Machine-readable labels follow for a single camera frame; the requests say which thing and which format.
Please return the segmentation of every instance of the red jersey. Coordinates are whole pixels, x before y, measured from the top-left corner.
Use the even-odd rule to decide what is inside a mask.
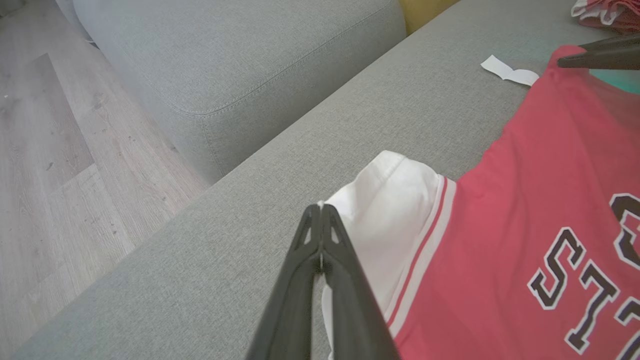
[[[366,212],[350,212],[340,192],[328,201],[404,360],[638,358],[640,97],[556,66],[582,51],[554,53],[457,183],[421,176],[431,195],[411,220],[420,236],[372,245],[358,230]]]

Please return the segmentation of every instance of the red and white striped trim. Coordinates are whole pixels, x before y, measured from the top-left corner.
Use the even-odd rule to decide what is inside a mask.
[[[416,244],[412,260],[407,263],[398,282],[402,286],[396,288],[391,298],[391,303],[384,314],[387,320],[387,327],[393,337],[397,335],[406,320],[409,308],[411,308],[411,304],[418,292],[422,276],[426,272],[449,224],[453,198],[456,194],[456,183],[444,176],[440,177],[434,208],[429,213],[422,230],[424,231],[424,237],[422,237],[420,243]]]

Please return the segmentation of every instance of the white stripe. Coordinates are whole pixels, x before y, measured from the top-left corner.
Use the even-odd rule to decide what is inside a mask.
[[[438,192],[442,192],[441,187],[438,187]],[[406,320],[407,314],[409,313],[409,309],[411,308],[411,304],[415,298],[416,293],[418,292],[418,287],[420,286],[420,282],[422,282],[422,277],[424,273],[427,271],[427,267],[433,259],[433,254],[435,254],[438,245],[440,244],[440,240],[442,240],[442,236],[444,235],[447,226],[449,225],[449,219],[451,218],[451,209],[453,207],[453,198],[456,194],[456,183],[454,181],[449,180],[447,183],[447,191],[444,194],[444,201],[442,204],[442,210],[440,212],[440,218],[431,233],[431,236],[427,239],[427,244],[422,248],[422,252],[419,254],[418,261],[415,264],[415,268],[413,269],[412,276],[409,278],[409,284],[404,292],[404,296],[400,301],[400,306],[398,308],[398,312],[396,314],[396,318],[394,322],[389,326],[389,331],[391,332],[391,336],[395,337],[397,333],[400,331],[402,326],[404,325],[404,321]],[[428,224],[431,224],[433,219],[427,221]],[[429,226],[426,226],[425,235],[429,231]],[[410,262],[407,264],[406,271],[408,272],[409,267],[411,266],[411,258]],[[398,289],[398,293],[402,290],[402,286],[404,285],[404,281],[401,282]]]

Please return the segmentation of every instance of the white tag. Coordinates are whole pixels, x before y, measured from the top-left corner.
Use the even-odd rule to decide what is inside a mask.
[[[487,60],[480,64],[485,70],[490,71],[498,76],[502,80],[510,80],[518,84],[527,86],[533,85],[540,77],[531,70],[513,70],[509,65],[498,60],[495,56],[491,55]]]

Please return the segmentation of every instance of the gray couch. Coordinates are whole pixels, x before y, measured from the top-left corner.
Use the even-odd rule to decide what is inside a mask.
[[[405,37],[397,0],[57,0],[210,183]]]
[[[479,64],[495,54],[541,73],[559,45],[607,36],[571,5],[461,0],[208,189],[15,359],[242,359],[305,206],[385,149],[452,179],[475,166],[527,94]]]

